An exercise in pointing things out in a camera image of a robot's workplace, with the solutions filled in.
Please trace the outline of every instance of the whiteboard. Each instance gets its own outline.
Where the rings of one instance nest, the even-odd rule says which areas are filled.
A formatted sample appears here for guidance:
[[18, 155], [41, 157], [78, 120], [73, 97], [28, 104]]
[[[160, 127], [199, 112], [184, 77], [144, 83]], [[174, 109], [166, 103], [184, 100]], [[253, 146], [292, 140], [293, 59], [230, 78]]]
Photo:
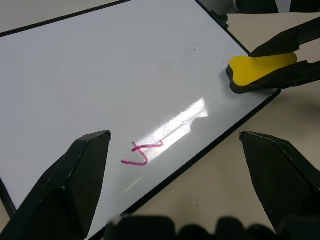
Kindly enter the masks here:
[[[110, 130], [91, 237], [271, 96], [231, 92], [228, 60], [245, 54], [194, 0], [132, 0], [1, 37], [0, 177], [13, 203], [75, 139]], [[122, 162], [146, 162], [141, 152], [146, 165]]]

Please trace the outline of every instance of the yellow eraser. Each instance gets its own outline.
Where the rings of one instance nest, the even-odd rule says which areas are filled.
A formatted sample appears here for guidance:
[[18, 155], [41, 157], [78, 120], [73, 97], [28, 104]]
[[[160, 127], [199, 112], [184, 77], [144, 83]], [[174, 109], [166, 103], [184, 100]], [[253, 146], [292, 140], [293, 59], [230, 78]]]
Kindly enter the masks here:
[[229, 66], [233, 71], [233, 82], [237, 86], [244, 87], [297, 61], [294, 52], [262, 57], [233, 56]]

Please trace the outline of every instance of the white board surface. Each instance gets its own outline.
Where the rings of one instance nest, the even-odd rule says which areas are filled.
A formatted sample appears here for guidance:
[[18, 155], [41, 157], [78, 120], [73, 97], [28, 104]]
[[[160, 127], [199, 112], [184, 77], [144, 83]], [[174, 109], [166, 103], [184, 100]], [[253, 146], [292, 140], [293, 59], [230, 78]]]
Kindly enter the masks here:
[[[110, 130], [89, 237], [270, 95], [234, 94], [244, 50], [194, 0], [133, 0], [0, 38], [0, 177], [19, 207], [82, 135]], [[132, 142], [145, 148], [145, 166]]]

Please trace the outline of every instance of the beige table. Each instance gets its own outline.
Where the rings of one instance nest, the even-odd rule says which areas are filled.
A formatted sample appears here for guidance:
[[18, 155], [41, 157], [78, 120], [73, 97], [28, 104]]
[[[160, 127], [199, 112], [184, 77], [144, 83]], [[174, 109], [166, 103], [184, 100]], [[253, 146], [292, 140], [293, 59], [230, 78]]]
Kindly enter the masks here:
[[[0, 32], [96, 7], [112, 0], [0, 1]], [[229, 30], [250, 51], [276, 34], [307, 22], [320, 13], [283, 13], [229, 16]], [[320, 60], [320, 41], [303, 46], [299, 60]], [[235, 216], [245, 225], [271, 224], [253, 188], [239, 131], [274, 135], [290, 141], [320, 169], [320, 82], [284, 90], [272, 103], [245, 123], [136, 214], [171, 217], [177, 228], [189, 223], [213, 232], [221, 216]], [[9, 217], [0, 205], [0, 230]]]

